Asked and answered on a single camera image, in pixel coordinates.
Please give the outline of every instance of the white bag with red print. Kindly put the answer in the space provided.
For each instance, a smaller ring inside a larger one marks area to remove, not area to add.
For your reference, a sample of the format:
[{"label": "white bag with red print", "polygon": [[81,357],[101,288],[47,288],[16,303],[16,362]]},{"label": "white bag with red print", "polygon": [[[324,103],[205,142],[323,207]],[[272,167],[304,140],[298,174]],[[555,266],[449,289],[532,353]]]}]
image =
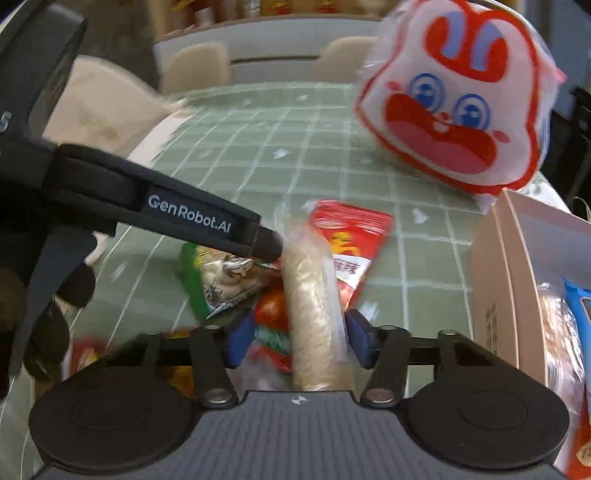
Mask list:
[{"label": "white bag with red print", "polygon": [[473,194],[531,180],[564,81],[532,26],[466,0],[407,0],[378,37],[355,108],[384,146]]}]

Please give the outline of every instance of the green tiled surface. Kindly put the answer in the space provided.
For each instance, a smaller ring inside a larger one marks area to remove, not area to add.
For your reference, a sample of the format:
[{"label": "green tiled surface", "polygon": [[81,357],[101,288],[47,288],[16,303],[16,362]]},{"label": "green tiled surface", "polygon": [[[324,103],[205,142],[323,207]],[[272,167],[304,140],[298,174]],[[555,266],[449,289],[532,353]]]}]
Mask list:
[{"label": "green tiled surface", "polygon": [[[414,335],[469,334],[467,254],[479,208],[378,148],[350,108],[355,94],[349,85],[314,83],[193,92],[195,114],[163,145],[154,168],[253,209],[267,224],[279,202],[304,218],[305,202],[327,196],[394,214],[396,227],[357,305],[377,303],[376,325]],[[120,225],[96,267],[93,301],[70,319],[72,334],[116,346],[140,332],[197,325],[174,273],[180,245]],[[429,369],[410,372],[410,393],[430,381]],[[20,376],[0,414],[3,480],[28,478],[40,465],[27,434],[30,389]]]}]

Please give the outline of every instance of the metal screw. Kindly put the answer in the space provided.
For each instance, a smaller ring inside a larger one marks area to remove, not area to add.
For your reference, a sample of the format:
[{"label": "metal screw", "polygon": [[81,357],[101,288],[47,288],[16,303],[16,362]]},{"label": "metal screw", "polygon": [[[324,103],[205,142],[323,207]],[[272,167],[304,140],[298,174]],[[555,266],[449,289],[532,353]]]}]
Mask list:
[{"label": "metal screw", "polygon": [[205,392],[203,398],[208,403],[222,405],[224,403],[228,403],[233,397],[232,394],[225,388],[212,388],[211,390]]},{"label": "metal screw", "polygon": [[371,388],[365,392],[365,398],[371,403],[384,404],[394,400],[394,392],[387,388]]}]

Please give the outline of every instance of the green snack package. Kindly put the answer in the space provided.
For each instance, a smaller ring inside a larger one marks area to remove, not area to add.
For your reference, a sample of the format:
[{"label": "green snack package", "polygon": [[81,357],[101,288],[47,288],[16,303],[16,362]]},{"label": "green snack package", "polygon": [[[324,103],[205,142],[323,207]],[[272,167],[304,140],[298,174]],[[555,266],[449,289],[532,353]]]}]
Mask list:
[{"label": "green snack package", "polygon": [[178,259],[178,277],[200,320],[253,295],[281,275],[272,264],[186,243]]}]

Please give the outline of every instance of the red snack bag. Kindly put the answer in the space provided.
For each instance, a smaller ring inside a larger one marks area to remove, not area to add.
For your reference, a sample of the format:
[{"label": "red snack bag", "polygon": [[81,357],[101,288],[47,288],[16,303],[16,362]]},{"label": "red snack bag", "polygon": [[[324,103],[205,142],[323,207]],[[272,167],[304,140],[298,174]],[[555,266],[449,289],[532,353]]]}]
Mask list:
[{"label": "red snack bag", "polygon": [[359,295],[359,286],[389,235],[394,218],[336,200],[319,200],[309,222],[330,242],[340,300],[347,311]]},{"label": "red snack bag", "polygon": [[255,339],[261,351],[280,371],[291,373],[289,322],[285,309],[283,284],[269,287],[254,309]]},{"label": "red snack bag", "polygon": [[581,423],[573,448],[570,452],[567,477],[570,480],[583,480],[591,477],[591,426],[587,415],[587,396],[583,397]]}]

